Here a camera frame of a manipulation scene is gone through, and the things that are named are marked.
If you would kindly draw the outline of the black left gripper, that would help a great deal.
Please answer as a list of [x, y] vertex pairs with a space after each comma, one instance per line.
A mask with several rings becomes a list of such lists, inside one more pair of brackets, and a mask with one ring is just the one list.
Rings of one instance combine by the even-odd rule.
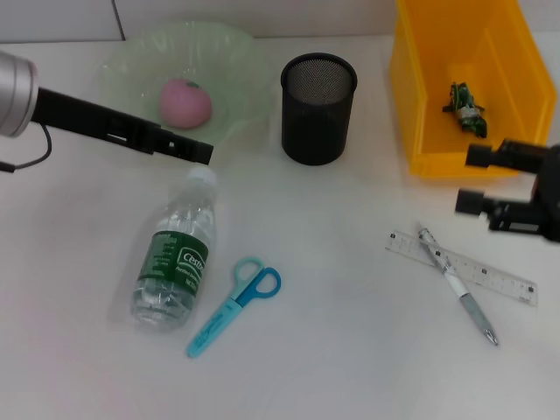
[[214, 147], [139, 118], [40, 87], [37, 123], [140, 151], [209, 165]]

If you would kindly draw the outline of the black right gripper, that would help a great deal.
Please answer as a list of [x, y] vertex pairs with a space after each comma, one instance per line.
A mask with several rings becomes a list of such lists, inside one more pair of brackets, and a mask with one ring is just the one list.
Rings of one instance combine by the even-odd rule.
[[455, 206], [457, 214], [481, 216], [488, 229], [502, 232], [539, 232], [551, 242], [559, 242], [559, 146], [535, 146], [505, 139], [493, 150], [491, 146], [471, 144], [466, 153], [466, 166], [498, 166], [537, 174], [533, 203], [494, 199], [483, 192], [459, 189]]

